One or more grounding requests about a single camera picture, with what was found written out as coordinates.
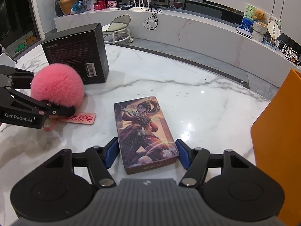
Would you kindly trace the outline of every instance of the gray basket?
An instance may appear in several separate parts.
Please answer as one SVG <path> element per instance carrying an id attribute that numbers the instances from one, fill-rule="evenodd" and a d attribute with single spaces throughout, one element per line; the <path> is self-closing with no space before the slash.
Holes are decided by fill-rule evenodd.
<path id="1" fill-rule="evenodd" d="M 254 21 L 253 23 L 253 29 L 254 31 L 259 32 L 260 34 L 265 34 L 267 31 L 267 27 L 257 23 L 256 21 Z"/>
<path id="2" fill-rule="evenodd" d="M 252 37 L 257 41 L 262 42 L 264 36 L 263 36 L 263 34 L 257 32 L 257 31 L 253 31 Z"/>

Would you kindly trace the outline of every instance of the red box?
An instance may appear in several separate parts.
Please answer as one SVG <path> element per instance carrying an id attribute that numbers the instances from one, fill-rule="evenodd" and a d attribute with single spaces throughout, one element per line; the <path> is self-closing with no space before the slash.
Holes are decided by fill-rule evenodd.
<path id="1" fill-rule="evenodd" d="M 183 2 L 174 2 L 173 6 L 176 8 L 182 8 L 182 7 L 184 7 L 184 3 Z"/>
<path id="2" fill-rule="evenodd" d="M 94 2 L 94 10 L 102 10 L 106 8 L 106 1 Z"/>

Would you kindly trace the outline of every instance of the pink fluffy ball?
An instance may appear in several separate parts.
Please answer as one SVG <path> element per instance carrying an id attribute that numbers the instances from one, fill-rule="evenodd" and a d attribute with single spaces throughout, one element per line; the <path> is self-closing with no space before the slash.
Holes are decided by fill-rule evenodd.
<path id="1" fill-rule="evenodd" d="M 31 97 L 56 105 L 79 107 L 84 98 L 84 84 L 73 68 L 55 63 L 36 73 L 31 82 Z"/>

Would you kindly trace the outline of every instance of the white chair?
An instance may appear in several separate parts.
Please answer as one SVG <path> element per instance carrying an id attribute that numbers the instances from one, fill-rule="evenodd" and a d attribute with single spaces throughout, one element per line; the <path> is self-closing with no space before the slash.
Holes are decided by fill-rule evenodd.
<path id="1" fill-rule="evenodd" d="M 102 33 L 104 35 L 103 41 L 104 43 L 113 43 L 115 45 L 116 42 L 122 42 L 125 40 L 128 40 L 129 42 L 133 42 L 133 39 L 131 38 L 131 32 L 127 28 L 128 24 L 131 22 L 131 18 L 129 15 L 122 15 L 117 18 L 115 18 L 110 24 L 104 25 L 102 27 Z M 126 38 L 121 40 L 115 40 L 115 36 L 120 37 L 119 34 L 125 34 L 127 35 Z M 107 41 L 105 38 L 109 35 L 112 35 L 113 41 Z"/>

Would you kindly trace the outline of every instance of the floor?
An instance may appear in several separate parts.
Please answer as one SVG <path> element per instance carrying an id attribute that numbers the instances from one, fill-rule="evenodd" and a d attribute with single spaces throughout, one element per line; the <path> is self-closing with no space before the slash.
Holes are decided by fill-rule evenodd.
<path id="1" fill-rule="evenodd" d="M 126 45 L 127 47 L 132 48 L 137 47 L 144 51 L 151 51 L 152 53 L 162 56 L 166 55 L 167 57 L 172 57 L 174 59 L 176 59 L 177 57 L 182 58 L 187 60 L 187 63 L 189 63 L 188 61 L 195 62 L 197 63 L 196 66 L 198 66 L 199 64 L 199 67 L 202 67 L 209 71 L 213 71 L 216 74 L 222 75 L 238 83 L 242 83 L 242 85 L 244 85 L 245 87 L 249 88 L 253 92 L 258 93 L 259 95 L 265 97 L 268 100 L 272 100 L 272 98 L 278 91 L 278 87 L 243 69 L 235 67 L 226 62 L 208 57 L 201 53 L 189 51 L 180 47 L 175 47 L 164 43 L 138 38 L 134 38 L 134 41 L 132 43 L 125 42 L 121 44 L 123 45 L 120 46 Z"/>
<path id="2" fill-rule="evenodd" d="M 34 44 L 27 46 L 20 54 L 18 54 L 17 56 L 15 56 L 14 60 L 18 60 L 19 58 L 21 58 L 22 56 L 24 56 L 26 53 L 28 53 L 29 51 L 31 51 L 32 49 L 34 49 L 36 46 L 41 44 L 41 40 L 35 42 Z"/>
<path id="3" fill-rule="evenodd" d="M 6 51 L 10 54 L 11 57 L 14 57 L 17 54 L 17 53 L 15 53 L 15 49 L 18 47 L 18 45 L 25 44 L 26 43 L 26 38 L 29 37 L 29 36 L 31 36 L 32 34 L 33 34 L 32 31 L 28 32 L 27 34 L 25 34 L 24 36 L 20 37 L 18 40 L 16 40 L 14 43 L 12 43 L 11 45 L 9 45 L 6 48 Z"/>

